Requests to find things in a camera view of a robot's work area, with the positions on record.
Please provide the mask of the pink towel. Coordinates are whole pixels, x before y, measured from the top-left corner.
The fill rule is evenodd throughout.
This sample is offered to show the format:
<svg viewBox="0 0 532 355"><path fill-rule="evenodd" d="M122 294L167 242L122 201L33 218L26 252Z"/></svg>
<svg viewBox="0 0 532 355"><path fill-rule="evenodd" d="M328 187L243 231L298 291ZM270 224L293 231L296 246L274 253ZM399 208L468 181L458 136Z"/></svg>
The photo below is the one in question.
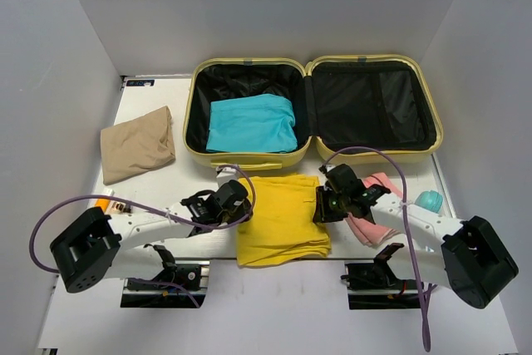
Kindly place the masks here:
<svg viewBox="0 0 532 355"><path fill-rule="evenodd" d="M367 188L371 185L384 186L398 197L402 197L402 192L383 172L370 175L363 180L363 183ZM349 214L345 220L355 237L368 247L377 247L384 241L400 234L400 231L379 224L372 224L366 219L355 218L351 214Z"/></svg>

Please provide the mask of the yellow garment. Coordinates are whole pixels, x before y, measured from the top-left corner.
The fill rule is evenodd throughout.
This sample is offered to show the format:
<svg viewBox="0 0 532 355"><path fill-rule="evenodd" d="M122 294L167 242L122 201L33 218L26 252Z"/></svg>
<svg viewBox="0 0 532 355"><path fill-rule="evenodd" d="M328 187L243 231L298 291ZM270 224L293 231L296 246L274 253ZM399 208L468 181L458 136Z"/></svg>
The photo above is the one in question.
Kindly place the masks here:
<svg viewBox="0 0 532 355"><path fill-rule="evenodd" d="M253 217L238 226L236 259L240 267L262 268L301 258L325 258L332 244L327 228L313 222L316 189L311 175L239 179L257 199Z"/></svg>

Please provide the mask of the beige garment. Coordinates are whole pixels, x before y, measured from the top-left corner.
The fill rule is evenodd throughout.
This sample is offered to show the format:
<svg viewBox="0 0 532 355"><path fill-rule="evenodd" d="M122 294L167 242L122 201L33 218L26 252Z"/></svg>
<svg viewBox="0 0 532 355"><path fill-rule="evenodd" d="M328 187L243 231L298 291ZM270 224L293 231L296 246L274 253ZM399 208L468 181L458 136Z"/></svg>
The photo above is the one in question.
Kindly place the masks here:
<svg viewBox="0 0 532 355"><path fill-rule="evenodd" d="M104 185L158 170L175 161L172 115L168 106L100 133Z"/></svg>

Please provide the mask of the teal garment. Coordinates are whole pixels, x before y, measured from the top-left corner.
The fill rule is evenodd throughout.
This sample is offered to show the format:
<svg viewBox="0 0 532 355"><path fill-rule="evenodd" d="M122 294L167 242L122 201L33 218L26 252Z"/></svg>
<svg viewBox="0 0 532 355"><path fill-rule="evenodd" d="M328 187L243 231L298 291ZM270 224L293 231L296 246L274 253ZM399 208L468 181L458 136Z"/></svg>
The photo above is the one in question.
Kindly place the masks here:
<svg viewBox="0 0 532 355"><path fill-rule="evenodd" d="M289 153L298 148L293 106L263 94L211 103L208 152Z"/></svg>

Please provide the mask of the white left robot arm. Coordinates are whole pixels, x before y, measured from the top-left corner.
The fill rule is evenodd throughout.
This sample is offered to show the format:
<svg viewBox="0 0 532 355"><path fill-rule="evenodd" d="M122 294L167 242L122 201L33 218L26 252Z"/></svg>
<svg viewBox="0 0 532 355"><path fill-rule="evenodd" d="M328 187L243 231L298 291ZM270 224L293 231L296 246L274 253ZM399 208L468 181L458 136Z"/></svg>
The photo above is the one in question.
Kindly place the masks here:
<svg viewBox="0 0 532 355"><path fill-rule="evenodd" d="M201 190L180 205L190 217L171 209L134 204L140 213L109 215L85 210L50 244L68 293L83 292L103 279L147 278L159 288L175 280L175 266L159 242L189 238L240 224L253 215L254 191L237 180L217 190Z"/></svg>

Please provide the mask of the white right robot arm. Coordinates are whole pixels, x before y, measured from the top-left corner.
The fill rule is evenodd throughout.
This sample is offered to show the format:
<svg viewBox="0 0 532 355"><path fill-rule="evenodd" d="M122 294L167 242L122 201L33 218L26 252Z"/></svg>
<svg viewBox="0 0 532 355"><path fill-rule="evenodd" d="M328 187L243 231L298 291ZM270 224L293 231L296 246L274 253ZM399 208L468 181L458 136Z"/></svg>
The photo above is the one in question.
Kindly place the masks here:
<svg viewBox="0 0 532 355"><path fill-rule="evenodd" d="M407 288L417 280L446 287L473 308L485 308L519 268L484 218L446 217L407 203L379 178L372 185L348 165L321 166L314 222L345 220L358 233L376 228L385 239L410 235L410 244L387 244L370 263L349 263L343 280L354 292Z"/></svg>

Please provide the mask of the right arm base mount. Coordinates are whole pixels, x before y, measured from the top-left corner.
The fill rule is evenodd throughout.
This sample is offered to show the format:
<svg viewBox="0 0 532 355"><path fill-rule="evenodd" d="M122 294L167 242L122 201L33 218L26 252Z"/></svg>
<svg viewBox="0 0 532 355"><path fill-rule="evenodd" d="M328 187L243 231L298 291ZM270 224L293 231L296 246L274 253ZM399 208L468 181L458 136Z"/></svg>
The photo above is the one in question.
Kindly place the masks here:
<svg viewBox="0 0 532 355"><path fill-rule="evenodd" d="M399 279L388 261L404 244L387 245L371 260L346 262L341 281L350 310L420 309L414 279Z"/></svg>

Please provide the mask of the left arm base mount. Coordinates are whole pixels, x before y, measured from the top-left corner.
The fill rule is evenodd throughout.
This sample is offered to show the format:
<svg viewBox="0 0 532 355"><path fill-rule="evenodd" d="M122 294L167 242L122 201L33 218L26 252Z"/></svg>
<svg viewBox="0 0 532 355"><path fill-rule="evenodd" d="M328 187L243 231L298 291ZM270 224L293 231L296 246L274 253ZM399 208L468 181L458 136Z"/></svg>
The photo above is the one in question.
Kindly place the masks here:
<svg viewBox="0 0 532 355"><path fill-rule="evenodd" d="M122 308L200 308L207 294L209 262L177 261L163 245L146 244L161 270L151 279L127 279Z"/></svg>

